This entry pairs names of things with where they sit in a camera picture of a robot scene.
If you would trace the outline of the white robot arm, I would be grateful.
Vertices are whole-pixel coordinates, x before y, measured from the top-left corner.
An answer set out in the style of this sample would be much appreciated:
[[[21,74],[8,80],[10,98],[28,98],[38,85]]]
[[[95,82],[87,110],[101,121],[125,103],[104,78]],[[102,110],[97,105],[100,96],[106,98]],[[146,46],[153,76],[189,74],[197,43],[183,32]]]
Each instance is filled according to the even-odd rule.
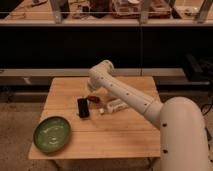
[[[104,60],[89,71],[88,89],[104,87],[160,130],[161,171],[213,171],[205,120],[192,100],[174,97],[162,103],[111,75]]]

